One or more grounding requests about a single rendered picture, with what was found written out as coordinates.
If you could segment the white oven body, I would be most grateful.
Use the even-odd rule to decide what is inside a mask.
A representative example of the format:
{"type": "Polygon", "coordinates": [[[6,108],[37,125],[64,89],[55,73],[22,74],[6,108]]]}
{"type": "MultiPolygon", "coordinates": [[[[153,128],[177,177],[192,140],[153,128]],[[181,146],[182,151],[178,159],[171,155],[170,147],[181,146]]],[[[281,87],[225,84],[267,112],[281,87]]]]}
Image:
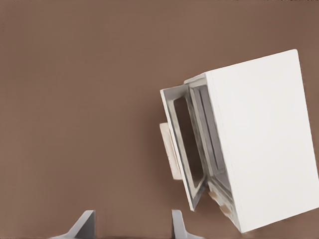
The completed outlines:
{"type": "Polygon", "coordinates": [[[243,233],[319,208],[298,51],[201,73],[243,233]]]}

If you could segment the white oven door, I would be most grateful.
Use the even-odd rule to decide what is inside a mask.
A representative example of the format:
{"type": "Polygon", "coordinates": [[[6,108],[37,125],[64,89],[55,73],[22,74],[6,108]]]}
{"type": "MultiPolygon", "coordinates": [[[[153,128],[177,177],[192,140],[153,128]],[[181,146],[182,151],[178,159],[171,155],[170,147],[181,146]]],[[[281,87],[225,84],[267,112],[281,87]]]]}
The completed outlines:
{"type": "Polygon", "coordinates": [[[204,153],[188,85],[160,90],[171,147],[191,211],[207,185],[204,153]]]}

